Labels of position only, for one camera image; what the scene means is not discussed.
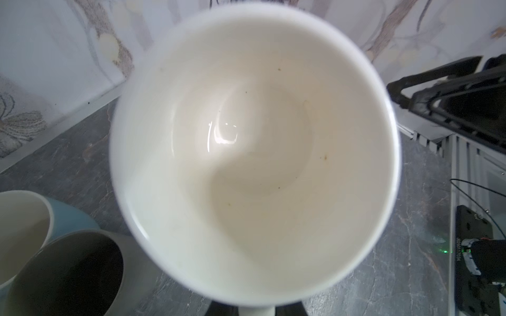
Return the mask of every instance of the gray mug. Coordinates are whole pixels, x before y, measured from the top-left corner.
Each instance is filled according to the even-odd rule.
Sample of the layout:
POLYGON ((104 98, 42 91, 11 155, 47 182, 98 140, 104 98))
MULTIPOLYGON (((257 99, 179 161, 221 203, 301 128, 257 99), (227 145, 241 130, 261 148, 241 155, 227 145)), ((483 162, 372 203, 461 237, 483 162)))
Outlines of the gray mug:
POLYGON ((18 273, 4 316, 124 315, 161 275, 132 237, 93 230, 67 234, 18 273))

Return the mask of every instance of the mug handle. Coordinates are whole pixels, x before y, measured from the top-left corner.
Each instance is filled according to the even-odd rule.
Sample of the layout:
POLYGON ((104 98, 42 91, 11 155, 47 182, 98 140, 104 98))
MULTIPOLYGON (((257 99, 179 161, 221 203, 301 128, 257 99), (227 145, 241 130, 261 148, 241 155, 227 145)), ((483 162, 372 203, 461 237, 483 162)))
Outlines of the mug handle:
POLYGON ((276 307, 241 307, 239 306, 239 316, 275 316, 276 307))

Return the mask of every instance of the white mug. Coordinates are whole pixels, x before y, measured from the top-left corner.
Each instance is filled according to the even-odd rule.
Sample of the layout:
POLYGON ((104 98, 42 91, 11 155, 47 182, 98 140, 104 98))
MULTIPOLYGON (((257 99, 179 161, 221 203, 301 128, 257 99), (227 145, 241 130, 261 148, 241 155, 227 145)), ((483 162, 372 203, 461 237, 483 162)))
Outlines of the white mug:
POLYGON ((372 249, 400 145, 385 87, 347 37, 239 4, 149 51, 119 100, 110 163, 132 234, 165 272, 241 316, 273 315, 372 249))

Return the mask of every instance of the countertop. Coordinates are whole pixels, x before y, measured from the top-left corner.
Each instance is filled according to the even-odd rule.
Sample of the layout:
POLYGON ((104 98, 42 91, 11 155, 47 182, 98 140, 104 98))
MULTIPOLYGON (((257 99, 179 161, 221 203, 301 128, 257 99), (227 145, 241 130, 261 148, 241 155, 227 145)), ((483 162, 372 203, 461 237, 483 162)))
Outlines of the countertop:
MULTIPOLYGON (((88 213, 102 229, 130 235, 109 174, 115 104, 1 173, 0 191, 31 190, 55 198, 88 213)), ((303 301, 308 315, 447 315, 450 164, 404 135, 401 142, 401 185, 382 237, 344 280, 303 301)), ((200 316, 209 304, 161 275, 156 290, 130 315, 200 316)))

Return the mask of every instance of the butterfly pattern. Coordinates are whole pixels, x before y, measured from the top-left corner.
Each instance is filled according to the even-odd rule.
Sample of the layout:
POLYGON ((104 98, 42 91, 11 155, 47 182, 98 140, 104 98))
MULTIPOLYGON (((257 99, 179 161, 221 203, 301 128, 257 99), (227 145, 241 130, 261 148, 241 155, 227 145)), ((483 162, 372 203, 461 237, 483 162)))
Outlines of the butterfly pattern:
POLYGON ((12 114, 16 101, 9 93, 0 93, 0 158, 4 158, 46 129, 40 111, 12 114))

